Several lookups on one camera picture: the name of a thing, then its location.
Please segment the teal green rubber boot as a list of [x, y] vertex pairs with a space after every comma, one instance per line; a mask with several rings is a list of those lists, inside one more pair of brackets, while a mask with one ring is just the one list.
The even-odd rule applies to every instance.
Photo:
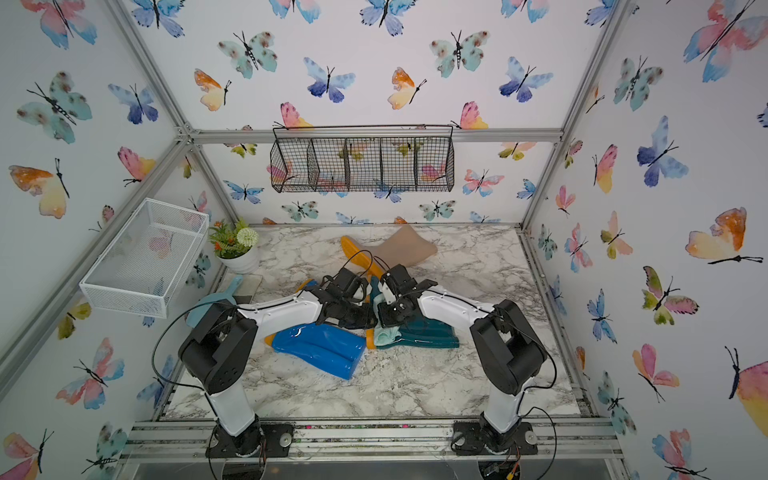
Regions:
[[[379, 293], [379, 279], [375, 276], [371, 278], [369, 303], [375, 319], [375, 325], [365, 333], [366, 347], [369, 350], [376, 350], [373, 345], [373, 330], [380, 325], [377, 315], [374, 313], [374, 307], [381, 300]], [[399, 340], [388, 347], [379, 349], [388, 349], [395, 346], [408, 346], [428, 349], [455, 349], [460, 346], [458, 337], [454, 329], [449, 325], [437, 320], [422, 317], [405, 325], [401, 325]]]

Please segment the blue rubber boot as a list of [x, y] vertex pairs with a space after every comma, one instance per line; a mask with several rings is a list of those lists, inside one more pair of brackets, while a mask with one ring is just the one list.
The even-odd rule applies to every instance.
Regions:
[[352, 378], [366, 349], [366, 340], [357, 330], [342, 329], [335, 321], [316, 325], [320, 304], [305, 290], [297, 292], [289, 303], [280, 302], [270, 310], [267, 323], [270, 334], [264, 342], [279, 353], [303, 360], [337, 378]]

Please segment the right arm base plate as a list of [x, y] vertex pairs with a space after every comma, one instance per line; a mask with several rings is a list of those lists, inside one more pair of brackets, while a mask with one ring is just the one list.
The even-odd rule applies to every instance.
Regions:
[[507, 455], [538, 453], [537, 437], [532, 425], [518, 421], [508, 431], [499, 433], [483, 418], [479, 421], [455, 422], [450, 449], [459, 456]]

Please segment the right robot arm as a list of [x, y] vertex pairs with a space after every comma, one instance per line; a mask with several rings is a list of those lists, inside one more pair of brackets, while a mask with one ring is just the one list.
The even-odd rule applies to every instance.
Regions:
[[484, 421], [498, 434], [517, 427], [524, 392], [549, 354], [515, 302], [474, 301], [433, 280], [418, 282], [402, 265], [383, 274], [379, 292], [383, 301], [374, 310], [386, 327], [406, 325], [422, 316], [467, 331], [490, 382]]

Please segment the mint green fluffy cloth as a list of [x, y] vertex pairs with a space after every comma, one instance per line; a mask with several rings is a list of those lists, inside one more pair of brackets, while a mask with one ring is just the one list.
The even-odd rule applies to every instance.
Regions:
[[395, 344], [401, 337], [400, 327], [382, 327], [377, 325], [373, 330], [373, 345], [375, 348], [385, 348]]

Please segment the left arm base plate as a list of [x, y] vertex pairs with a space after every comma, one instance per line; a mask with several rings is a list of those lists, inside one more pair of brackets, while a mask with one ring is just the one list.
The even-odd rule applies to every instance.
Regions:
[[294, 426], [289, 423], [256, 421], [234, 436], [217, 424], [205, 454], [208, 459], [287, 458], [294, 433]]

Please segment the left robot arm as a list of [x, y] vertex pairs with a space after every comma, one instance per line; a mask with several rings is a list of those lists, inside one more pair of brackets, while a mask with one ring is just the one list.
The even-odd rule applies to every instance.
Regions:
[[280, 351], [349, 380], [366, 348], [353, 332], [375, 325], [368, 290], [365, 277], [342, 268], [269, 302], [236, 305], [225, 298], [194, 307], [200, 318], [179, 358], [201, 384], [220, 428], [233, 438], [258, 429], [242, 377], [254, 344], [268, 337]]

